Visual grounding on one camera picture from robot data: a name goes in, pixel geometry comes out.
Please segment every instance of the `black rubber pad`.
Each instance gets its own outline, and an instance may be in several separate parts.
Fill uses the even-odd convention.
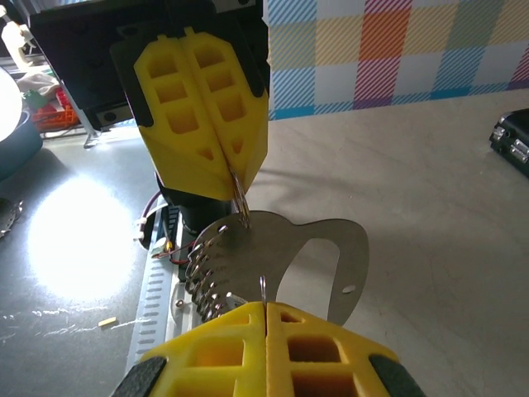
[[[401,364],[373,354],[369,361],[391,397],[426,397],[419,385]]]
[[[125,379],[114,390],[111,397],[149,397],[160,377],[167,360],[163,357],[152,357],[131,368]]]

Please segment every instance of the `black case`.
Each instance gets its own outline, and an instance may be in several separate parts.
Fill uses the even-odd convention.
[[[529,178],[529,109],[503,114],[489,140],[490,147]]]

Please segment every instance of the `colorful checkered backdrop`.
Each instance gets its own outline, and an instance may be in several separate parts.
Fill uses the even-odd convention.
[[[272,119],[529,88],[529,0],[268,0],[264,19]]]

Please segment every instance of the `plaid wall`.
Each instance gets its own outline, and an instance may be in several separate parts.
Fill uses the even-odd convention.
[[[268,0],[264,19],[272,119],[529,88],[529,0]]]

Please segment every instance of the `metal key ring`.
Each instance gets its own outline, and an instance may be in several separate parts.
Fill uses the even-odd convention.
[[[235,191],[235,203],[236,211],[241,215],[241,223],[247,229],[250,228],[250,209],[248,202],[246,201],[245,190],[242,187],[242,183],[239,180],[239,176],[234,170],[230,170],[231,177],[233,178],[233,186]]]

